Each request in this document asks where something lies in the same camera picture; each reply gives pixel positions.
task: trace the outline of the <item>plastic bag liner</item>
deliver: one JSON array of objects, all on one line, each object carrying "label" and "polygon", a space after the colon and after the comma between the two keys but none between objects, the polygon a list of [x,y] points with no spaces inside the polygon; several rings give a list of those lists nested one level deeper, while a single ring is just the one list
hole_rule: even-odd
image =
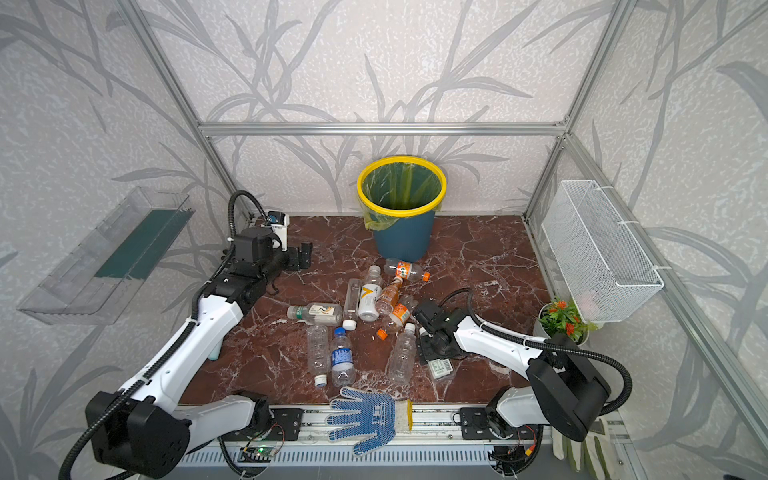
[{"label": "plastic bag liner", "polygon": [[445,174],[423,158],[398,156],[373,162],[357,178],[357,193],[368,230],[386,230],[400,218],[439,209]]}]

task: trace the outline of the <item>gray floor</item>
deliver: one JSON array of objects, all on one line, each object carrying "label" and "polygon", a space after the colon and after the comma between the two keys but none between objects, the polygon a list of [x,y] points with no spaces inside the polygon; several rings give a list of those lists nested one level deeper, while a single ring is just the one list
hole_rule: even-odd
[{"label": "gray floor", "polygon": [[[586,480],[589,474],[575,473],[566,462],[552,455],[551,446],[542,449],[525,472],[518,478],[558,478],[562,480]],[[228,468],[176,468],[164,480],[236,480]],[[411,478],[418,480],[498,480],[502,478],[491,467],[275,467],[267,468],[259,480],[392,480]]]}]

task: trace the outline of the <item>potted plant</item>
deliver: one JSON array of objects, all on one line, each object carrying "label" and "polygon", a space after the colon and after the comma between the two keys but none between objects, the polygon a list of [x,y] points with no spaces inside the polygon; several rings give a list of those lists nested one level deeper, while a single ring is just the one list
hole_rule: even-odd
[{"label": "potted plant", "polygon": [[573,303],[555,298],[553,303],[547,303],[538,314],[533,334],[551,338],[555,333],[564,333],[576,345],[584,345],[589,338],[589,332],[598,329],[593,323],[586,323]]}]

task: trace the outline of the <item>transparent storage bin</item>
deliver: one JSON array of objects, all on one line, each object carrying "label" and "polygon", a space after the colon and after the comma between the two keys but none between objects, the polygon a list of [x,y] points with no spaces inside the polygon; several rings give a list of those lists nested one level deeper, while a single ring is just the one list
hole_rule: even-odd
[{"label": "transparent storage bin", "polygon": [[626,319],[664,288],[626,222],[593,180],[560,182],[541,228],[588,322]]},{"label": "transparent storage bin", "polygon": [[115,323],[192,216],[187,198],[134,188],[18,309],[48,324]]}]

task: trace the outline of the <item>orange label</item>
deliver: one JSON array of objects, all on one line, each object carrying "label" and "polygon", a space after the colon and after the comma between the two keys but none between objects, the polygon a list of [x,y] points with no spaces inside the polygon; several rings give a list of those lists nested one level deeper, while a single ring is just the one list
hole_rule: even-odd
[{"label": "orange label", "polygon": [[392,315],[396,316],[400,320],[400,323],[405,324],[408,318],[410,318],[411,313],[405,305],[398,303],[392,311]]},{"label": "orange label", "polygon": [[411,264],[408,262],[399,262],[397,264],[397,267],[395,267],[395,275],[401,276],[402,278],[407,279],[408,275],[411,274]]}]

